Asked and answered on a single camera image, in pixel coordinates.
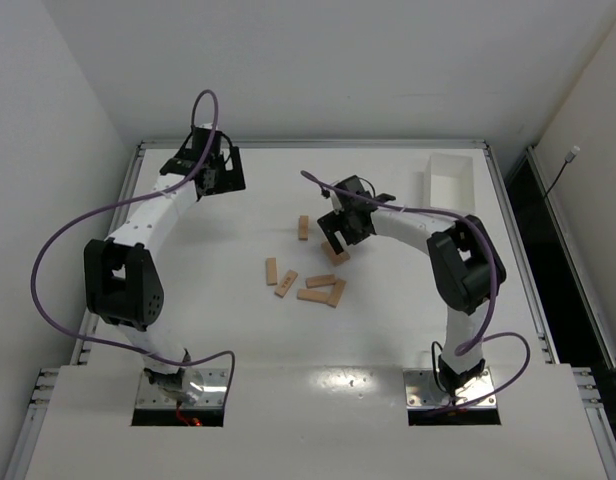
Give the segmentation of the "wood block two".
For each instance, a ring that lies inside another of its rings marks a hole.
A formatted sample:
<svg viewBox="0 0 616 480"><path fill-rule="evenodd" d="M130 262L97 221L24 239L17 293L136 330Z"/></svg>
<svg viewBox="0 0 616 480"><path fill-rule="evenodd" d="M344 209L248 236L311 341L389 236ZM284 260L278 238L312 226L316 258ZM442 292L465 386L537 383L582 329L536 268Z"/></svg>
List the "wood block two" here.
<svg viewBox="0 0 616 480"><path fill-rule="evenodd" d="M350 259L350 255L347 251L343 251L339 254L335 253L333 247L328 241L324 241L321 244L321 248L333 266L339 266Z"/></svg>

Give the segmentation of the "wood block one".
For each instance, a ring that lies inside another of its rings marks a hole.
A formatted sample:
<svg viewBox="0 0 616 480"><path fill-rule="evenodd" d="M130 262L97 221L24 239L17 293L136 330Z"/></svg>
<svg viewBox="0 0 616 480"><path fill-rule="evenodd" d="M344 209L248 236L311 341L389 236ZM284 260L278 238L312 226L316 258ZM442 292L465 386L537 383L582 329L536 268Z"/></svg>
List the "wood block one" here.
<svg viewBox="0 0 616 480"><path fill-rule="evenodd" d="M300 215L298 219L298 239L307 241L309 235L309 216Z"/></svg>

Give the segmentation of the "wood block seven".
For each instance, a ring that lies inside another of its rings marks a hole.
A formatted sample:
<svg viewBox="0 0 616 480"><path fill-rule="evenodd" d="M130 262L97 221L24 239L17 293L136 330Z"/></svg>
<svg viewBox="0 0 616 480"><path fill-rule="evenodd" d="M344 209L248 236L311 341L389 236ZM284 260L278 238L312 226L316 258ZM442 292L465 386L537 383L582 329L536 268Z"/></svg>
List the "wood block seven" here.
<svg viewBox="0 0 616 480"><path fill-rule="evenodd" d="M318 291L313 289L299 289L297 291L297 299L302 301L325 304L330 297L329 292Z"/></svg>

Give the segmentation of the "white plastic box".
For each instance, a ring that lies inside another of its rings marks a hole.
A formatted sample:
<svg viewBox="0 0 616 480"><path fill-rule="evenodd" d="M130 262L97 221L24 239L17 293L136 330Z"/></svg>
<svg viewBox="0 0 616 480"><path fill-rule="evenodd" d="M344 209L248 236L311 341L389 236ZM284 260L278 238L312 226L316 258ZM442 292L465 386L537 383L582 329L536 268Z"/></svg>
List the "white plastic box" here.
<svg viewBox="0 0 616 480"><path fill-rule="evenodd" d="M462 215L476 213L473 159L434 152L424 172L423 205L452 210Z"/></svg>

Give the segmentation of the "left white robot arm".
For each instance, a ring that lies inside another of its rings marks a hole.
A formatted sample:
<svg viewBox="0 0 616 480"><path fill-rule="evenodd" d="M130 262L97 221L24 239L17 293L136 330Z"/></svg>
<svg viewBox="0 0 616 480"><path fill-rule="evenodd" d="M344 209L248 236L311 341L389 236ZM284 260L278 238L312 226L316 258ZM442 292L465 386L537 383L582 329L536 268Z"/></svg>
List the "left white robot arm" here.
<svg viewBox="0 0 616 480"><path fill-rule="evenodd" d="M153 198L104 240L84 248L88 310L142 350L150 384L183 397L201 381L186 348L157 332L165 303L154 260L184 213L204 196L246 187L240 152L227 134L196 127L160 169Z"/></svg>

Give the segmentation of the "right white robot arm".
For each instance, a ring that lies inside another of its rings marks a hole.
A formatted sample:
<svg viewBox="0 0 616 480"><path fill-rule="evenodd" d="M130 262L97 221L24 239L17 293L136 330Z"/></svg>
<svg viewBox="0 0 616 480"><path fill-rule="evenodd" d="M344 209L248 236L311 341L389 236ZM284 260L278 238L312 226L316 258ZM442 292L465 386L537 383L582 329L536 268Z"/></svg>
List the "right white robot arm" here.
<svg viewBox="0 0 616 480"><path fill-rule="evenodd" d="M436 290L447 307L446 334L435 370L452 395L485 368L482 342L494 316L506 269L481 220L454 211L397 205L389 193L364 188L353 175L321 189L332 210L318 225L337 255L371 236L399 241L428 256Z"/></svg>

